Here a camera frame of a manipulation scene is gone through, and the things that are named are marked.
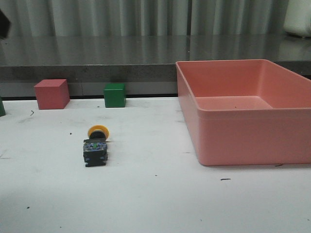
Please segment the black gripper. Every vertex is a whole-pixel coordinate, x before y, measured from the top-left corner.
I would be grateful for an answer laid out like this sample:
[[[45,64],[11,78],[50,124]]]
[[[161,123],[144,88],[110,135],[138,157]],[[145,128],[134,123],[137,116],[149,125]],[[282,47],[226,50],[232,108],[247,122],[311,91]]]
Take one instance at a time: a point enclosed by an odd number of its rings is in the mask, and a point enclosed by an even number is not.
[[[0,38],[5,39],[8,37],[11,27],[11,21],[9,18],[0,10]]]

